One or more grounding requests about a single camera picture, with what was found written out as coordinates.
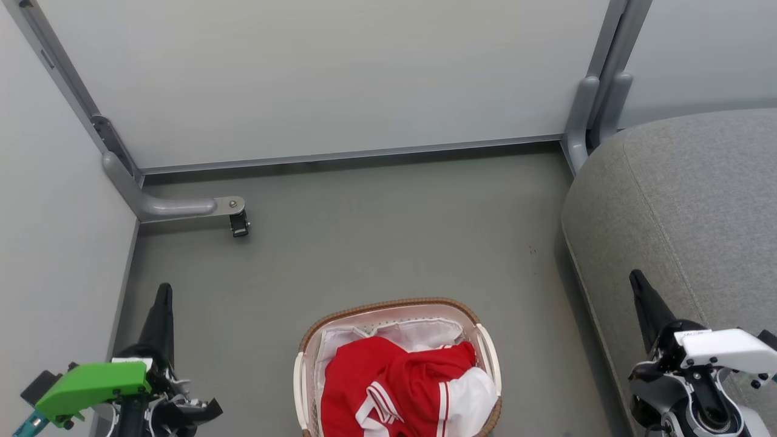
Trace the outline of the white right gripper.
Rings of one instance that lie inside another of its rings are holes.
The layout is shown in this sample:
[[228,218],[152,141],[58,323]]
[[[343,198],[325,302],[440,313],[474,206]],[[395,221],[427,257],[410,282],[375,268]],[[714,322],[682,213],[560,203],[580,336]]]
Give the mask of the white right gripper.
[[738,327],[692,330],[690,321],[675,321],[676,316],[643,271],[632,270],[629,282],[643,346],[649,352],[654,345],[658,371],[682,376],[691,384],[707,385],[715,384],[722,370],[746,373],[753,376],[755,389],[775,380],[776,338],[771,331],[752,335]]

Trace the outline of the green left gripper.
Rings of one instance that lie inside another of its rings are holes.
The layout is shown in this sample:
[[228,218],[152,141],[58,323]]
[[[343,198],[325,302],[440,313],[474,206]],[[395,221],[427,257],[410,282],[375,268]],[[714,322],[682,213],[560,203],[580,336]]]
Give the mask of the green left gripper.
[[32,412],[22,429],[71,429],[83,410],[124,401],[151,401],[172,391],[174,364],[172,286],[158,286],[139,340],[107,362],[70,363],[67,373],[44,370],[21,393]]

